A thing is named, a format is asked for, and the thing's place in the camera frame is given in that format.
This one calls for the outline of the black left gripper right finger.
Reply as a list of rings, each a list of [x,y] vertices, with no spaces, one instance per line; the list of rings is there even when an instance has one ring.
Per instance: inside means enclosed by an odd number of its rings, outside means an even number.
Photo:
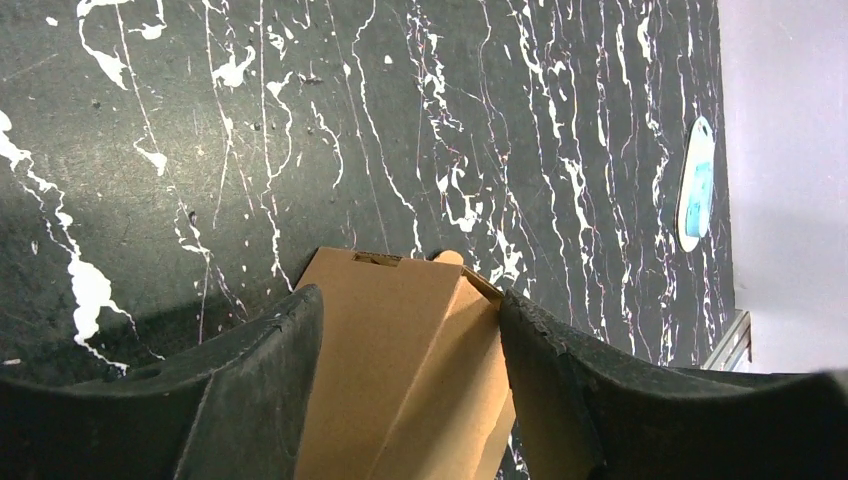
[[[843,479],[847,374],[662,367],[508,292],[498,314],[534,479]]]

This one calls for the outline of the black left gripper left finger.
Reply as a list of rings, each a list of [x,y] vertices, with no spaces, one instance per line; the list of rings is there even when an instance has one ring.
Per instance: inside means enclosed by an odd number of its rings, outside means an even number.
[[[1,384],[5,479],[291,479],[322,343],[315,285],[125,377]]]

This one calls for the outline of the brown cardboard box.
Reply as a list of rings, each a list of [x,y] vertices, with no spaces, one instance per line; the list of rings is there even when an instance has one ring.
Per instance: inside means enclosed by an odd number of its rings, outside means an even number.
[[[501,292],[432,260],[322,247],[323,334],[299,479],[492,479],[515,420]]]

